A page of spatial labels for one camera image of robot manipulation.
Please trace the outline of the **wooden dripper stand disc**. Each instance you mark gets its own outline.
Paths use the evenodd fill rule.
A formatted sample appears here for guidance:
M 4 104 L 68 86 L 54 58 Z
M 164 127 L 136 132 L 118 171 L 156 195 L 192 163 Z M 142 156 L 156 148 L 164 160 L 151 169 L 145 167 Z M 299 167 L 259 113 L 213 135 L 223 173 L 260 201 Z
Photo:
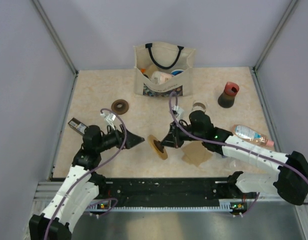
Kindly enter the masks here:
M 161 144 L 161 142 L 153 135 L 149 135 L 147 137 L 148 144 L 153 149 L 153 151 L 158 155 L 158 157 L 162 160 L 166 160 L 168 158 L 168 154 Z

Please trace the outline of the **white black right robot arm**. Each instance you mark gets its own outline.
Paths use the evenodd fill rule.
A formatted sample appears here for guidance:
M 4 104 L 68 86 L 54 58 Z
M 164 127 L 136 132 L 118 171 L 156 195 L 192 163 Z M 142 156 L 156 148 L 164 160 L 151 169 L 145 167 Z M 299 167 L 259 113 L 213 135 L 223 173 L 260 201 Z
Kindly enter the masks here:
M 308 162 L 304 155 L 275 152 L 242 140 L 231 132 L 215 127 L 208 115 L 196 110 L 189 115 L 189 124 L 173 121 L 169 132 L 160 142 L 162 148 L 180 148 L 185 141 L 200 141 L 211 152 L 234 158 L 256 166 L 266 174 L 239 172 L 227 185 L 233 198 L 244 193 L 260 192 L 278 194 L 286 202 L 306 205 L 308 195 Z

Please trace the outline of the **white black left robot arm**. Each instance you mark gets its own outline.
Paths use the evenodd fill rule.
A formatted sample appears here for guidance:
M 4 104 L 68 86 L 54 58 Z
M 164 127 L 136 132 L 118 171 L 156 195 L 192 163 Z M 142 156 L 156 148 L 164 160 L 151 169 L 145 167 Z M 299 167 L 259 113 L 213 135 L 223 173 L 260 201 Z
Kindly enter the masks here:
M 83 143 L 76 153 L 69 173 L 61 187 L 39 214 L 29 221 L 30 238 L 33 240 L 69 240 L 74 228 L 95 198 L 106 195 L 105 177 L 95 169 L 101 164 L 101 153 L 117 147 L 131 149 L 144 142 L 144 138 L 129 132 L 121 124 L 120 129 L 108 127 L 103 133 L 97 125 L 84 130 Z

